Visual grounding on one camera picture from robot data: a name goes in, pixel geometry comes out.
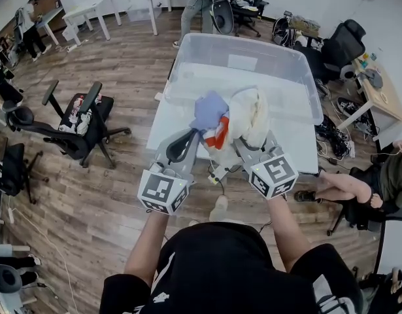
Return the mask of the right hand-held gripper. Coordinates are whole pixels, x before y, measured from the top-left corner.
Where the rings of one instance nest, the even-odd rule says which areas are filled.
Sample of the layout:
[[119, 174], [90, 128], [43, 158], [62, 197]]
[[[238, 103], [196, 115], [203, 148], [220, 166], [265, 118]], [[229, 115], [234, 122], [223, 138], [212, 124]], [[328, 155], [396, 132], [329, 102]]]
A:
[[[263, 150], [261, 147], [251, 147], [242, 137], [235, 139], [233, 144], [244, 162], [248, 182], [266, 200], [287, 194], [293, 188], [299, 176], [298, 171], [271, 130], [267, 132]], [[263, 151], [271, 153], [262, 155]]]

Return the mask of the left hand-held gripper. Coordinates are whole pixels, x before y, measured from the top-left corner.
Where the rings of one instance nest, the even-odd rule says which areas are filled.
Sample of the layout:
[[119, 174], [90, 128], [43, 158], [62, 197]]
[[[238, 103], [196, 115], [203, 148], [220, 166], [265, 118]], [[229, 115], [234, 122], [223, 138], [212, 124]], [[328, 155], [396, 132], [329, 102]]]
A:
[[145, 208], [166, 215], [176, 213], [194, 183], [192, 168], [199, 144], [197, 130], [178, 131], [159, 144], [159, 161], [153, 161], [143, 171], [137, 194]]

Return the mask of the lavender clothes garment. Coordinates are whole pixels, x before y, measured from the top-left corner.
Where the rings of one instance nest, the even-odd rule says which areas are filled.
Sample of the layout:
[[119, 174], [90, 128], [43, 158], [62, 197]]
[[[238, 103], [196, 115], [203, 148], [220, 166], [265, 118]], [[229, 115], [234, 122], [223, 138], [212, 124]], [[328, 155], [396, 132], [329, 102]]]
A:
[[206, 96], [195, 101], [194, 120], [190, 123], [190, 127], [198, 131], [216, 129], [228, 109], [226, 101], [211, 90]]

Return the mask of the clear plastic storage bin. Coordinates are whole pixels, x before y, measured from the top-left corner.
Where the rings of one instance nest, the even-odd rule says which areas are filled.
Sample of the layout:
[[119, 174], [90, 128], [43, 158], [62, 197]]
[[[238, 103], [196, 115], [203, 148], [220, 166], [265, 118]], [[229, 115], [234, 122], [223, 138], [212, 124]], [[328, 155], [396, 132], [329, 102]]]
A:
[[315, 126], [324, 119], [305, 55], [242, 37], [187, 34], [164, 94], [169, 103], [189, 107], [211, 90], [229, 101], [237, 91], [249, 88], [265, 94], [273, 118]]

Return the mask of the person's left forearm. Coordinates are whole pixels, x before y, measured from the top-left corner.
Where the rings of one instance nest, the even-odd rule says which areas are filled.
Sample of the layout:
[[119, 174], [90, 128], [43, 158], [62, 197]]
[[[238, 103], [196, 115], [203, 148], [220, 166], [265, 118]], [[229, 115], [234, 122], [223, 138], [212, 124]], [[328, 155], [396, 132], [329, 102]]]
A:
[[152, 211], [127, 259], [124, 273], [142, 279], [152, 286], [164, 240], [169, 215]]

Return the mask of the person's right forearm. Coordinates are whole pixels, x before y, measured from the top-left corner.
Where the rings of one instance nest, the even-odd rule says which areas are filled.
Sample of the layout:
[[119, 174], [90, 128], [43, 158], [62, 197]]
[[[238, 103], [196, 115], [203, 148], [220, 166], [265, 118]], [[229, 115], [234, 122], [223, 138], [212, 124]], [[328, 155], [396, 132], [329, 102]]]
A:
[[285, 270], [290, 273], [294, 264], [312, 249], [312, 245], [282, 196], [267, 200], [267, 206], [279, 255]]

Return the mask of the person's white shoe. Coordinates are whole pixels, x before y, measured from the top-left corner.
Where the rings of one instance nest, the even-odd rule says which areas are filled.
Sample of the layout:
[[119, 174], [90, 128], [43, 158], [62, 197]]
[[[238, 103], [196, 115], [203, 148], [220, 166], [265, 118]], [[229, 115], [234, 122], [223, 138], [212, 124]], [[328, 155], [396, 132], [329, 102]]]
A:
[[228, 207], [228, 198], [226, 195], [220, 195], [216, 199], [214, 208], [210, 212], [209, 221], [210, 222], [221, 222], [226, 219]]

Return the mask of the white pink fabric heap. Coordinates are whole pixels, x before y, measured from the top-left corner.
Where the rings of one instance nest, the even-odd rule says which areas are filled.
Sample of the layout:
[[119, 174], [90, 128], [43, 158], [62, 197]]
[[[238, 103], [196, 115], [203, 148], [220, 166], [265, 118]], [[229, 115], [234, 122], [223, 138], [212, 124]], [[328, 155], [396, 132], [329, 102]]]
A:
[[84, 102], [84, 94], [76, 94], [67, 110], [67, 116], [60, 122], [58, 131], [73, 133], [85, 137], [97, 131], [97, 119], [94, 117], [92, 109], [89, 108], [85, 113], [80, 113], [80, 108]]

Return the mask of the white round headset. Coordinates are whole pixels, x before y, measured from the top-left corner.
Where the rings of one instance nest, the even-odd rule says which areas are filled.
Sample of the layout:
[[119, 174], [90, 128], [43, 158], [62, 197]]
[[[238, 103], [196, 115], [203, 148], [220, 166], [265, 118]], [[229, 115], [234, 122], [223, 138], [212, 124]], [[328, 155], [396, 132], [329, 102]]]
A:
[[353, 65], [345, 65], [340, 72], [339, 79], [343, 82], [354, 79], [356, 71]]

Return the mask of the black white-trimmed backpack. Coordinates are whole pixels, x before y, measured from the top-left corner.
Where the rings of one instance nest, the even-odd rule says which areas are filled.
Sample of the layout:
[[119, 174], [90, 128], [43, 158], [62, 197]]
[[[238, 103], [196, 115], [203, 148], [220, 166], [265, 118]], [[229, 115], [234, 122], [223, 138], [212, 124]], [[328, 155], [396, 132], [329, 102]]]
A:
[[211, 5], [210, 15], [215, 30], [222, 35], [233, 32], [234, 18], [229, 0], [216, 1]]
[[296, 30], [290, 27], [290, 19], [287, 17], [279, 18], [273, 24], [272, 39], [279, 46], [292, 48], [295, 44]]

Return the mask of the person's black t-shirt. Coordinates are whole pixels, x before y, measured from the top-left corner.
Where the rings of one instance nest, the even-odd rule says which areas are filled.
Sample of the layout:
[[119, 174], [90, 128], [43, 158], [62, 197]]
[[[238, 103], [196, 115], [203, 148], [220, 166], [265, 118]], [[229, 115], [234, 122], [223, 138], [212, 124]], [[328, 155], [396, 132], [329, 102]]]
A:
[[361, 314], [359, 286], [334, 246], [277, 270], [251, 226], [208, 222], [176, 233], [161, 249], [148, 286], [131, 274], [104, 282], [99, 314]]

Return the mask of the wooden desk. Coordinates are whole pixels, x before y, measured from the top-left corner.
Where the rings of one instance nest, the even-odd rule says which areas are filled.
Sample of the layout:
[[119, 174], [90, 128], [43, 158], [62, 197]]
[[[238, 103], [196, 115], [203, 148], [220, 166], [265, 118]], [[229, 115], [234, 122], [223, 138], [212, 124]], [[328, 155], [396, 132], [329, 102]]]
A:
[[[352, 62], [352, 66], [355, 68], [357, 81], [360, 84], [358, 92], [364, 95], [365, 102], [354, 114], [340, 123], [337, 128], [344, 130], [363, 114], [370, 112], [377, 130], [373, 141], [376, 141], [382, 148], [389, 145], [402, 132], [402, 103], [391, 78], [383, 66], [372, 59], [367, 60], [366, 67], [363, 67], [361, 62], [361, 58], [355, 59]], [[368, 79], [360, 75], [366, 69], [374, 69], [380, 74], [383, 81], [382, 88], [373, 87]]]

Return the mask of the gray crumpled cloth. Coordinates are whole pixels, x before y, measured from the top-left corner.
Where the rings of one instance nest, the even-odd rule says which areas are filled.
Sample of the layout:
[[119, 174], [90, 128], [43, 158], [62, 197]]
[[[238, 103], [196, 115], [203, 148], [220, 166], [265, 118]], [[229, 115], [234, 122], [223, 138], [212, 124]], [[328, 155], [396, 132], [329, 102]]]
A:
[[358, 77], [360, 79], [367, 79], [369, 84], [377, 90], [383, 87], [382, 76], [376, 69], [366, 69], [359, 73]]

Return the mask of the gray yellow fabric heap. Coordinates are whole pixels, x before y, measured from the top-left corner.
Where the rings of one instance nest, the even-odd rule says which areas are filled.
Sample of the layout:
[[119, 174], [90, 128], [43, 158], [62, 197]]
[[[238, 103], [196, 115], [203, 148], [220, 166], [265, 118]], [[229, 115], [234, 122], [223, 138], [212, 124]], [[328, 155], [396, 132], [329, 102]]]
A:
[[246, 9], [250, 10], [252, 12], [257, 12], [259, 11], [258, 7], [256, 7], [255, 1], [254, 0], [231, 0], [231, 4], [234, 7], [240, 8], [240, 9]]

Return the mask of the gray-top table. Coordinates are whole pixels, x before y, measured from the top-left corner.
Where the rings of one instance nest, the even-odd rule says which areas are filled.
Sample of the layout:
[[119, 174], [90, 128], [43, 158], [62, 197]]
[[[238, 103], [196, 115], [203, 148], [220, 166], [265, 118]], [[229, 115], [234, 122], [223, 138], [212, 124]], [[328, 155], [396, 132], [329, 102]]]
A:
[[46, 13], [41, 20], [36, 24], [37, 29], [43, 28], [46, 34], [53, 40], [56, 46], [59, 46], [59, 41], [56, 39], [53, 31], [51, 30], [49, 23], [52, 21], [59, 13], [64, 10], [63, 7], [58, 7]]

